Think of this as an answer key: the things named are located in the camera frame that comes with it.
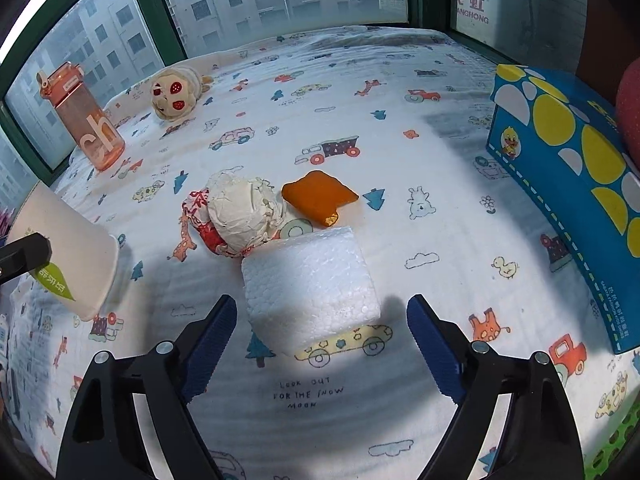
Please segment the cartoon printed white bed sheet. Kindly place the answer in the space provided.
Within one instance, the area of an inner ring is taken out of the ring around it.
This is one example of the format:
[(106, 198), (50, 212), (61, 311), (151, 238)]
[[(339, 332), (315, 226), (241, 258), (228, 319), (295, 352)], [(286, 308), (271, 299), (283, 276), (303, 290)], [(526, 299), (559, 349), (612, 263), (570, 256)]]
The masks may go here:
[[(576, 77), (441, 32), (339, 27), (209, 54), (123, 91), (126, 148), (55, 186), (2, 174), (48, 266), (1, 293), (1, 402), (54, 479), (94, 359), (174, 351), (224, 295), (188, 409), (226, 479), (407, 479), (454, 416), (422, 296), (480, 351), (556, 375), (578, 476), (634, 479), (639, 168)], [(196, 81), (177, 119), (163, 96)]]

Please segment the white red paper wrapper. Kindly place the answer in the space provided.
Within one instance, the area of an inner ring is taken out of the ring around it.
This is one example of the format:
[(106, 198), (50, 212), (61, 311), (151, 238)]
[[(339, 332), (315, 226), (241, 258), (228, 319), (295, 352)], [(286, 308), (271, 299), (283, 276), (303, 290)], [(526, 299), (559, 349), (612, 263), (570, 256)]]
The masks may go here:
[(231, 258), (273, 240), (285, 220), (282, 197), (269, 181), (231, 171), (213, 174), (181, 209), (211, 252)]

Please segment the green window frame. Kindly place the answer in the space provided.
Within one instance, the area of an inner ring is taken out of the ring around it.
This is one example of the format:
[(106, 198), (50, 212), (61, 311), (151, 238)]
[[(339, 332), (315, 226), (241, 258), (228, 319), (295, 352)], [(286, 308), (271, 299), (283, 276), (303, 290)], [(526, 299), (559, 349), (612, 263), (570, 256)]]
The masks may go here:
[[(134, 0), (148, 26), (152, 43), (166, 64), (188, 58), (164, 0)], [(23, 162), (35, 176), (50, 185), (68, 167), (68, 158), (52, 167), (27, 139), (6, 105), (6, 94), (44, 36), (79, 0), (1, 0), (1, 45), (6, 48), (1, 61), (1, 127)]]

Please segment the small plush doll toy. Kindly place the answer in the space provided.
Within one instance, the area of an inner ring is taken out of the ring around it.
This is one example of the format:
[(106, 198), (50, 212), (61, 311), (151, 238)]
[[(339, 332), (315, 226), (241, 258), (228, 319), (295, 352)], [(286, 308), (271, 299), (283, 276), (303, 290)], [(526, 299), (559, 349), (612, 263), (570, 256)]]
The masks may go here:
[(191, 66), (166, 67), (151, 79), (152, 109), (160, 119), (174, 122), (194, 110), (213, 82)]

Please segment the orange plastic water bottle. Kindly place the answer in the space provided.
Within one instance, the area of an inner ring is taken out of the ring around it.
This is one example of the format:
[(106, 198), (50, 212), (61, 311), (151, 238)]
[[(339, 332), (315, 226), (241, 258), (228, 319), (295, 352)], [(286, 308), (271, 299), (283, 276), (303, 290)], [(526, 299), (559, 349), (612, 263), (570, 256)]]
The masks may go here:
[(36, 81), (40, 96), (52, 104), (93, 167), (98, 171), (110, 168), (126, 144), (85, 84), (81, 66), (65, 62), (49, 76), (38, 70)]

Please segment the white styrofoam block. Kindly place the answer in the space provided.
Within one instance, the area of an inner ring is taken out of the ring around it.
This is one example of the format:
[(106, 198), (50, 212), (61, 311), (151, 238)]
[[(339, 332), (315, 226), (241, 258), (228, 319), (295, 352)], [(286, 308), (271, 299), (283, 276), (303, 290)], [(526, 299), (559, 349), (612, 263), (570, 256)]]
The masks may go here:
[(366, 260), (348, 226), (275, 240), (241, 263), (256, 336), (287, 356), (381, 317)]

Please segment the green plastic mesh trash basket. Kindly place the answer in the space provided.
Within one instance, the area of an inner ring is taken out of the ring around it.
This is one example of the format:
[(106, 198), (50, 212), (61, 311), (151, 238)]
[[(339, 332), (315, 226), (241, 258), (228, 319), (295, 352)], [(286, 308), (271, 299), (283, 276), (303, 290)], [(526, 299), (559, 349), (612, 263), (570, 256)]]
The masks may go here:
[(597, 452), (593, 460), (586, 466), (586, 479), (602, 479), (613, 460), (629, 441), (639, 421), (639, 409), (632, 408), (620, 422), (620, 426), (610, 435), (603, 448)]

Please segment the white paper cup green logo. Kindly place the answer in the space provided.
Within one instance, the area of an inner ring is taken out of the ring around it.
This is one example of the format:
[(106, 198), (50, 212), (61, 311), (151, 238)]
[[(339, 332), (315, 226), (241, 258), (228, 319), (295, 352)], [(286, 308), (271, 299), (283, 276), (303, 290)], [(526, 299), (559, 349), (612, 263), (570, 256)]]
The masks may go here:
[(14, 243), (34, 233), (48, 241), (50, 257), (32, 275), (70, 312), (85, 322), (92, 320), (114, 281), (118, 241), (41, 181), (17, 211), (6, 240)]

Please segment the red apple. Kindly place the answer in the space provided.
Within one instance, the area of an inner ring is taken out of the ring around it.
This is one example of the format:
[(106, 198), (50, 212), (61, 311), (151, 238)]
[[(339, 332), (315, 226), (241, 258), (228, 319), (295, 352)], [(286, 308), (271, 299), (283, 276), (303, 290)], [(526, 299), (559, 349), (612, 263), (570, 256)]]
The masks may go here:
[(623, 73), (616, 94), (616, 120), (628, 151), (638, 157), (640, 115), (640, 58)]

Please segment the blue yellow tissue box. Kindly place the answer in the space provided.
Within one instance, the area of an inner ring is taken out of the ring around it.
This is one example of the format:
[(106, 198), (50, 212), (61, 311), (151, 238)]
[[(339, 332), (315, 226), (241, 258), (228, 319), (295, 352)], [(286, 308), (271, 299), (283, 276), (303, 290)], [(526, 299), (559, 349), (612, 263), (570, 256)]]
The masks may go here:
[(639, 173), (614, 108), (574, 75), (500, 64), (487, 148), (552, 224), (614, 353), (639, 347)]

